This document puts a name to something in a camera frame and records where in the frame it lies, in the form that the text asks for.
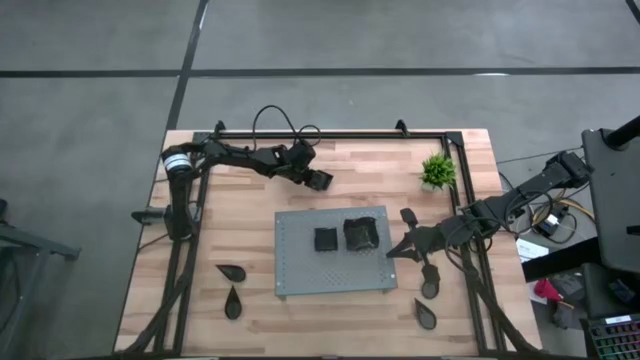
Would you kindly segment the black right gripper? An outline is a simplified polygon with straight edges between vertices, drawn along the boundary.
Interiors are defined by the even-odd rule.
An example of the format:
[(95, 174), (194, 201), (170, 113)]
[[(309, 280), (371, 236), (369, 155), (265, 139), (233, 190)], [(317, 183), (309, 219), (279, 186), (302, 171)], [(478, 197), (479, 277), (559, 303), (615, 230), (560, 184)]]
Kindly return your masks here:
[(406, 258), (423, 264), (424, 281), (440, 283), (438, 267), (431, 264), (428, 255), (444, 249), (444, 236), (439, 227), (419, 226), (410, 208), (400, 210), (402, 221), (409, 227), (402, 240), (386, 255), (388, 258)]

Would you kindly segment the small black square plate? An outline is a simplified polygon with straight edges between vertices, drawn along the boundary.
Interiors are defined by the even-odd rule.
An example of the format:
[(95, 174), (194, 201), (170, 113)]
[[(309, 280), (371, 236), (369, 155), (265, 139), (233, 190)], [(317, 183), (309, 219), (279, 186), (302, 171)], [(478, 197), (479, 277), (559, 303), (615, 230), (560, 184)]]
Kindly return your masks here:
[(329, 188), (333, 176), (320, 170), (309, 170), (304, 179), (304, 185), (315, 191), (325, 191)]
[(314, 249), (317, 252), (337, 251), (337, 230), (335, 228), (315, 228)]

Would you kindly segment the green plant in white pot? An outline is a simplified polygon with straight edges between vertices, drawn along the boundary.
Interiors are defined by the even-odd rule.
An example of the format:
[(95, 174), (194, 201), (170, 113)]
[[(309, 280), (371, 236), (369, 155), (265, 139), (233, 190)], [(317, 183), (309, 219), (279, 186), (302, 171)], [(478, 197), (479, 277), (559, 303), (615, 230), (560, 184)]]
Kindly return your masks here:
[(452, 189), (456, 183), (455, 164), (450, 156), (434, 153), (421, 163), (421, 188), (425, 191)]

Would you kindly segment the grey perforated metal shelf riser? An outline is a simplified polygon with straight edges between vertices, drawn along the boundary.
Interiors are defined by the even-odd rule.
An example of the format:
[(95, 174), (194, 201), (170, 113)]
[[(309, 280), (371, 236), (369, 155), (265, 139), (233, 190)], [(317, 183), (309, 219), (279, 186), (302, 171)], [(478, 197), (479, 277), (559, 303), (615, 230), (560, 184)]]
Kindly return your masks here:
[[(344, 221), (375, 220), (379, 245), (349, 251)], [(317, 251), (317, 229), (334, 229), (337, 248)], [(279, 297), (323, 293), (383, 291), (397, 287), (389, 219), (383, 206), (277, 212), (274, 224), (275, 294)]]

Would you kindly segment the white paper sheet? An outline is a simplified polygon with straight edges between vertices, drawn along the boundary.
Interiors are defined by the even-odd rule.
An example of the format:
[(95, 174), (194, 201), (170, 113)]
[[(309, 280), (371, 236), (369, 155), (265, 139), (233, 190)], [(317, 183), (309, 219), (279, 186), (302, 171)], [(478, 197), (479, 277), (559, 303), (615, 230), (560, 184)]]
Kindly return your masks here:
[(549, 254), (549, 249), (547, 247), (529, 242), (521, 238), (518, 238), (516, 240), (516, 248), (521, 263)]

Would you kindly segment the red plastic object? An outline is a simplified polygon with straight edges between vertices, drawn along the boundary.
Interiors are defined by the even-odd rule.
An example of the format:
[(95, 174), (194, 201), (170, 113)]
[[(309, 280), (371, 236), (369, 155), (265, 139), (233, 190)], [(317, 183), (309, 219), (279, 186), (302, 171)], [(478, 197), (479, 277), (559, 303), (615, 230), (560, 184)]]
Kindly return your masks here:
[(533, 288), (534, 294), (542, 299), (560, 302), (563, 296), (555, 289), (548, 279), (538, 280)]

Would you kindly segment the small white blue device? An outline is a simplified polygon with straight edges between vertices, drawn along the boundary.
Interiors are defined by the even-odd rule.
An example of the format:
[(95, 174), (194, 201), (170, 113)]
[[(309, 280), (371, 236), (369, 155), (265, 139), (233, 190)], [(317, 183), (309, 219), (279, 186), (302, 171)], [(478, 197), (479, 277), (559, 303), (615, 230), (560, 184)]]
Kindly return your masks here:
[(565, 217), (566, 215), (564, 213), (549, 214), (536, 225), (537, 232), (543, 236), (551, 237), (557, 231)]

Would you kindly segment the black desk bar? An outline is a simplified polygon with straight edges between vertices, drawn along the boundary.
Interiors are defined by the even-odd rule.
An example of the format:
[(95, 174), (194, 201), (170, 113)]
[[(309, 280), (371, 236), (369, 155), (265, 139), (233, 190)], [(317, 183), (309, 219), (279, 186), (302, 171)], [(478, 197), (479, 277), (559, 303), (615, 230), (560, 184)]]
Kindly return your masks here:
[(601, 263), (598, 239), (584, 240), (569, 247), (537, 257), (522, 264), (527, 282), (577, 269), (585, 263)]

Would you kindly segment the dark grey monitor panel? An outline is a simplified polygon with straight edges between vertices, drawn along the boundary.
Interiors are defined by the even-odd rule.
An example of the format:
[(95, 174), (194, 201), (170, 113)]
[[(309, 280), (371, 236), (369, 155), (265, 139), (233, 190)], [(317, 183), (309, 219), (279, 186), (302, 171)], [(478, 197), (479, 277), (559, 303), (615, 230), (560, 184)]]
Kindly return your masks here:
[(590, 192), (602, 263), (640, 273), (640, 139), (617, 151), (597, 130), (581, 134), (586, 162), (593, 168)]

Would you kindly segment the backlit computer keyboard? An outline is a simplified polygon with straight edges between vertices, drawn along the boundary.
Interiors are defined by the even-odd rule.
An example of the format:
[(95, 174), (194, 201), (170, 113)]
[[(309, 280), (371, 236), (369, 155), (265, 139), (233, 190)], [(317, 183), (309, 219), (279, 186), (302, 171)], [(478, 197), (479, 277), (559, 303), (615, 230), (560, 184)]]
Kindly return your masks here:
[(588, 320), (586, 334), (599, 360), (640, 360), (640, 313)]

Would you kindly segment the black pole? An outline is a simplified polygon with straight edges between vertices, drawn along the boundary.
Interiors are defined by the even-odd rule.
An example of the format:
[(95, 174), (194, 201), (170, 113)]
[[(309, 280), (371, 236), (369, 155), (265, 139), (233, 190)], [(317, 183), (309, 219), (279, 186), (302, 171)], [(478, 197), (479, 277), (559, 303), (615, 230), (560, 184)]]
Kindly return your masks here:
[(622, 151), (637, 137), (640, 137), (640, 115), (608, 133), (604, 137), (604, 141), (609, 148)]

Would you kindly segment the black aluminium table frame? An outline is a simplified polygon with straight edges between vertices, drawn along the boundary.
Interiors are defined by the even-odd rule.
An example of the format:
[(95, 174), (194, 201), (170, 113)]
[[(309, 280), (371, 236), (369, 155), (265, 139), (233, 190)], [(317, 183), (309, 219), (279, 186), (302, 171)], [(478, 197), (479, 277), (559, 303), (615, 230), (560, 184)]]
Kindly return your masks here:
[[(287, 180), (215, 167), (197, 181), (192, 200), (202, 200), (201, 235), (195, 246), (174, 245), (162, 225), (146, 227), (127, 292), (115, 350), (129, 347), (160, 306), (164, 288), (193, 258), (194, 276), (172, 308), (152, 347), (184, 356), (471, 356), (481, 347), (506, 350), (511, 342), (481, 300), (470, 298), (463, 274), (446, 256), (432, 262), (441, 276), (439, 295), (428, 305), (437, 326), (421, 328), (414, 299), (421, 300), (419, 266), (395, 263), (397, 287), (279, 297), (275, 294), (274, 224), (279, 211), (383, 206), (390, 232), (406, 231), (400, 210), (411, 208), (423, 224), (450, 216), (456, 203), (498, 194), (500, 179), (489, 135), (463, 130), (328, 130), (313, 167), (331, 173), (325, 192)], [(455, 164), (452, 189), (421, 188), (421, 163), (434, 153)], [(220, 264), (241, 266), (246, 279), (229, 281)], [(228, 320), (227, 295), (234, 286), (242, 314)]]

